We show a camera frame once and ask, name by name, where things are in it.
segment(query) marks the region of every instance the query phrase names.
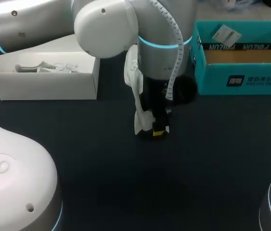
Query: cardboard box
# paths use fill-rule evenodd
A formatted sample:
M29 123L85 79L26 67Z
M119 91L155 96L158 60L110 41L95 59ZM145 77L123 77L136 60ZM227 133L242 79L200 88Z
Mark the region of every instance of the cardboard box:
M242 35L232 47L212 38L222 25ZM198 21L190 54L201 95L271 94L269 21Z
M73 65L80 73L17 73L16 65ZM100 59L79 48L74 36L0 55L0 99L95 100Z

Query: label sticker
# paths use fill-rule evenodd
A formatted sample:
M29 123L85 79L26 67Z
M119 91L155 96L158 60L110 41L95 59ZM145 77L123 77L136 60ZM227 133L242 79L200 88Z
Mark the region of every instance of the label sticker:
M232 47L241 37L242 35L237 31L222 25L212 38L227 47Z

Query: white cloth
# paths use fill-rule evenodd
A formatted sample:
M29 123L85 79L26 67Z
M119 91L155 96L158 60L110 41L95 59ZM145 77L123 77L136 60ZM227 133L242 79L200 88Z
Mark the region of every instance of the white cloth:
M137 45L133 45L127 53L124 67L124 79L125 83L132 88L135 97L135 134L137 135L142 130L151 130L155 118L151 111L143 111L140 101L140 94L143 92L143 74L137 65ZM166 131L170 133L170 128L167 127Z

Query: blue cardboard box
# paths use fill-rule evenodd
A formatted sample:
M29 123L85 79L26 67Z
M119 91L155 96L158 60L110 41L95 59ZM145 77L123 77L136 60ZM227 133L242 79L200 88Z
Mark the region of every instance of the blue cardboard box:
M232 47L212 38L222 25L242 34ZM271 94L271 21L198 21L190 54L201 95ZM221 60L225 61L234 59L237 54L240 61L208 62L208 54L210 59L214 54L224 55Z

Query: black logo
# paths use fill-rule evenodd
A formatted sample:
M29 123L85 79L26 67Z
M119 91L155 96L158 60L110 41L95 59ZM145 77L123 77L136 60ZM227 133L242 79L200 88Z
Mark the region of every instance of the black logo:
M198 49L201 47L202 45L202 41L201 41L201 38L198 36L197 37L197 45L198 45Z
M229 76L227 87L241 87L245 76Z
M195 57L195 54L193 55L193 66L196 67L197 66L197 59Z

